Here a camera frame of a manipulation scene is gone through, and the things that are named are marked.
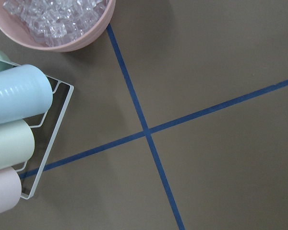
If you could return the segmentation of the pink cup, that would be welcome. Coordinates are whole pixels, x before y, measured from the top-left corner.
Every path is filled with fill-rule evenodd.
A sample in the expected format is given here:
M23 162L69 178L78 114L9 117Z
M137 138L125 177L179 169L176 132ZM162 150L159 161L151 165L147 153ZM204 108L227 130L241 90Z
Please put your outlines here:
M22 185L13 167L0 170L0 213L14 208L20 200Z

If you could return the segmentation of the light blue cup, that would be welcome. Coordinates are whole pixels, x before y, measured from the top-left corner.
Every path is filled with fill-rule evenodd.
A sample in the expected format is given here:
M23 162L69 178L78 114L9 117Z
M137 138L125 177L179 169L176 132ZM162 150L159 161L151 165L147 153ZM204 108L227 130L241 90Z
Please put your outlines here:
M0 124L45 113L52 87L37 67L22 65L0 72Z

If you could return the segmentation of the white cup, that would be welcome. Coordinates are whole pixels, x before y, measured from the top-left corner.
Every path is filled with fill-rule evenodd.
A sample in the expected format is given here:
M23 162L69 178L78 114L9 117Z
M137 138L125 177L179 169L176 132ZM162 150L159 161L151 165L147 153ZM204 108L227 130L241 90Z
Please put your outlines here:
M0 124L0 170L29 160L35 139L24 120Z

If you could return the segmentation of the pink bowl with ice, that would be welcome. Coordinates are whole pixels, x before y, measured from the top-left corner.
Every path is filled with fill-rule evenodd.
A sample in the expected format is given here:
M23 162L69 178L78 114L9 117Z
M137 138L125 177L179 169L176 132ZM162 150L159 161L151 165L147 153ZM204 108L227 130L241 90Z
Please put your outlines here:
M70 52L105 31L114 0L0 0L0 30L35 50Z

